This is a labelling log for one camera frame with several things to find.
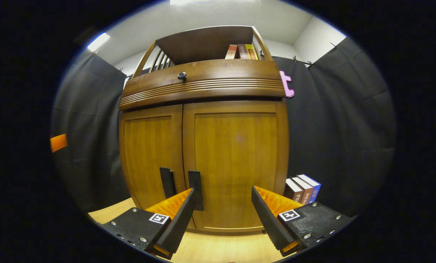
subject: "white wall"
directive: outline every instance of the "white wall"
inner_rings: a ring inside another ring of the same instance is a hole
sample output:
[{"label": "white wall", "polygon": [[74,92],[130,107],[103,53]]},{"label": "white wall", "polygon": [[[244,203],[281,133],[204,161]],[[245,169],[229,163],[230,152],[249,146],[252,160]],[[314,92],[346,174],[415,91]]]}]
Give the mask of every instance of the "white wall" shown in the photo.
[{"label": "white wall", "polygon": [[299,53],[296,51],[294,46],[288,45],[285,43],[272,41],[269,39],[264,39],[265,45],[267,45],[268,50],[274,57],[282,57],[282,58],[291,58],[296,56],[296,58],[300,57]]},{"label": "white wall", "polygon": [[296,58],[314,63],[333,48],[330,42],[338,45],[345,37],[343,33],[314,16],[294,43],[295,50],[300,54]]},{"label": "white wall", "polygon": [[[270,53],[272,54],[272,56],[283,57],[283,58],[293,58],[293,56],[296,56],[296,58],[299,57],[297,51],[295,50],[295,48],[292,45],[288,45],[285,43],[280,43],[280,42],[272,41],[272,40],[268,40],[268,39],[264,39],[263,41],[265,42],[265,45],[267,45],[268,50],[270,50]],[[150,57],[146,61],[143,69],[149,68],[152,65],[153,60],[155,59],[156,54],[158,53],[159,50],[160,50],[160,48],[158,48],[158,47],[155,47],[153,49],[153,52],[151,53]],[[133,55],[132,57],[127,58],[126,60],[123,60],[122,62],[119,62],[118,64],[116,64],[114,66],[118,69],[123,67],[122,72],[125,75],[130,76],[131,74],[133,74],[135,72],[135,70],[138,67],[138,64],[140,63],[140,61],[142,60],[145,52],[146,52],[146,50],[141,52],[141,53],[138,53],[137,55]]]}]

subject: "blue book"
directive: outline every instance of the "blue book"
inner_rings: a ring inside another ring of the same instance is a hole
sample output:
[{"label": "blue book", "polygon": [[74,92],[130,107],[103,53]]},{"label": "blue book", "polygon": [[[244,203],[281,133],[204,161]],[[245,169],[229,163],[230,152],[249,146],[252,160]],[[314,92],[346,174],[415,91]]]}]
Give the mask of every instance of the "blue book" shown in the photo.
[{"label": "blue book", "polygon": [[310,186],[314,187],[314,190],[312,191],[312,194],[310,195],[309,203],[315,202],[315,198],[317,198],[318,192],[320,191],[321,184],[319,182],[314,181],[312,178],[308,177],[307,175],[298,175],[298,178],[300,178],[301,180],[304,180]]}]

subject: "wooden floor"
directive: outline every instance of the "wooden floor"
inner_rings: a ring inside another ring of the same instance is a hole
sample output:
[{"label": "wooden floor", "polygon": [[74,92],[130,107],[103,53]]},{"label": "wooden floor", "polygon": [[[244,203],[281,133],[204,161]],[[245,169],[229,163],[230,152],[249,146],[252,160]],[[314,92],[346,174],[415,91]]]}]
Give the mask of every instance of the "wooden floor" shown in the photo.
[{"label": "wooden floor", "polygon": [[[132,198],[107,208],[88,213],[96,222],[107,223],[135,207]],[[171,262],[175,263],[255,263],[282,259],[267,234],[217,236],[185,232]]]}]

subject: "wooden cabinet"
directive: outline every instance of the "wooden cabinet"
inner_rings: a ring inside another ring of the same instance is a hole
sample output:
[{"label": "wooden cabinet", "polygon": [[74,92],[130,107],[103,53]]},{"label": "wooden cabinet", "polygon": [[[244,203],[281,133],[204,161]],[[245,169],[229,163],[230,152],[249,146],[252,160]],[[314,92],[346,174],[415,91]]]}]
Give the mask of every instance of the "wooden cabinet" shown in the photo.
[{"label": "wooden cabinet", "polygon": [[288,169],[284,102],[212,102],[184,105],[184,170],[200,171],[206,231],[263,230],[251,202],[256,185],[283,193]]},{"label": "wooden cabinet", "polygon": [[190,187],[184,175],[200,171],[205,211],[194,211],[188,228],[263,230],[251,202],[252,186],[283,193],[288,167],[284,102],[189,103],[132,111],[122,115],[119,132],[126,183],[139,208],[165,199],[160,167],[173,170],[178,193]]},{"label": "wooden cabinet", "polygon": [[[253,37],[264,60],[223,59],[230,44],[252,44]],[[155,45],[160,52],[141,75]],[[187,78],[179,79],[181,72]],[[155,40],[119,105],[121,161],[135,205],[145,209],[165,199],[160,167],[173,170],[178,193],[189,188],[188,171],[197,170],[204,211],[194,211],[188,228],[262,230],[251,188],[283,194],[284,96],[278,67],[254,27],[199,28]]]}]

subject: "yellow book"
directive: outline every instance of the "yellow book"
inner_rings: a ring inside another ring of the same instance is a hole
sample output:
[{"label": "yellow book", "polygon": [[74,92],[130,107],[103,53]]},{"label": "yellow book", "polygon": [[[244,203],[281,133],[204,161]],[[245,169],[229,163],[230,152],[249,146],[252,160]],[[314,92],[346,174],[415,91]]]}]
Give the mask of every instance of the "yellow book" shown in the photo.
[{"label": "yellow book", "polygon": [[250,60],[258,60],[259,59],[259,57],[257,55],[257,52],[253,48],[252,44],[246,44],[246,49],[247,49],[247,52],[249,54],[249,59]]}]

